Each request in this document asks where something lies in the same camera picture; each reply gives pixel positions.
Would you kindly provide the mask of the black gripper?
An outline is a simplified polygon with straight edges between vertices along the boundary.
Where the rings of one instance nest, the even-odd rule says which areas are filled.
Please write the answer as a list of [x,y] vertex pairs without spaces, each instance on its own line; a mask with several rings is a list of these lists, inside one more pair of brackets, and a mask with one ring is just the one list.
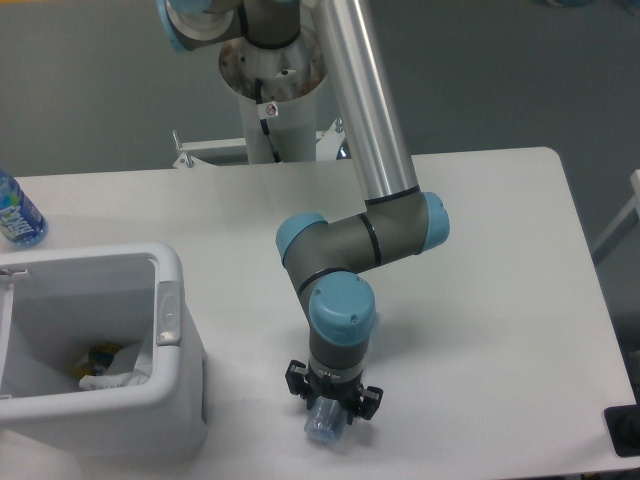
[[319,398],[337,400],[347,412],[347,424],[352,425],[356,418],[371,420],[384,395],[382,388],[364,387],[362,374],[360,365],[337,371],[314,370],[292,359],[285,372],[285,381],[289,392],[305,402],[307,411],[315,406]]

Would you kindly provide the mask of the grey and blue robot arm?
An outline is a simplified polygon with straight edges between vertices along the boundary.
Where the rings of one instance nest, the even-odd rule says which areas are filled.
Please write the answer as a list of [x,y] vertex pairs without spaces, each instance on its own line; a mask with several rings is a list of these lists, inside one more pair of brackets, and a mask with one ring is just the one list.
[[218,67],[238,97],[248,158],[312,160],[307,103],[332,83],[363,210],[330,221],[285,220],[280,261],[309,328],[309,358],[285,373],[313,429],[374,416],[383,392],[362,382],[376,324],[364,273],[441,245],[450,231],[440,198],[424,192],[402,139],[365,1],[160,1],[170,44],[219,46]]

